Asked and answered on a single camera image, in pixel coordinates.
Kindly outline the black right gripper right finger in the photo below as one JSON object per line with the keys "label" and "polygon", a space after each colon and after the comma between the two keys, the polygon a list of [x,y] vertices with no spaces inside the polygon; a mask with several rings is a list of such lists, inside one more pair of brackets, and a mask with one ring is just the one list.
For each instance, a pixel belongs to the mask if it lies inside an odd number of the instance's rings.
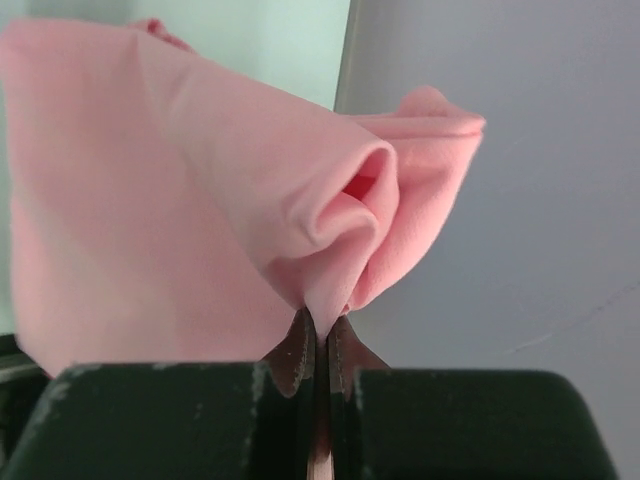
{"label": "black right gripper right finger", "polygon": [[540,370],[392,369],[346,318],[326,342],[338,479],[614,479],[591,412]]}

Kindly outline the pink t shirt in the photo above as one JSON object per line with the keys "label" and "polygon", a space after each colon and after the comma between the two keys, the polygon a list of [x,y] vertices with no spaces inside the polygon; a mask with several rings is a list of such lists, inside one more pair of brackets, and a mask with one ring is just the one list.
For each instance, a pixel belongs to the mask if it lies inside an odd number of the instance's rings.
{"label": "pink t shirt", "polygon": [[230,71],[157,20],[1,36],[16,336],[73,364],[254,360],[406,275],[484,119],[436,89],[341,115]]}

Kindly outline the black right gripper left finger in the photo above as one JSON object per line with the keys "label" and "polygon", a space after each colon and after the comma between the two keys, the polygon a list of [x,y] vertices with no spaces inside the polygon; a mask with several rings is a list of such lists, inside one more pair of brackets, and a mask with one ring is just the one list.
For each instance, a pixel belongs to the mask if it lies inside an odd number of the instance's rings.
{"label": "black right gripper left finger", "polygon": [[262,360],[85,364],[44,390],[5,479],[308,479],[316,333]]}

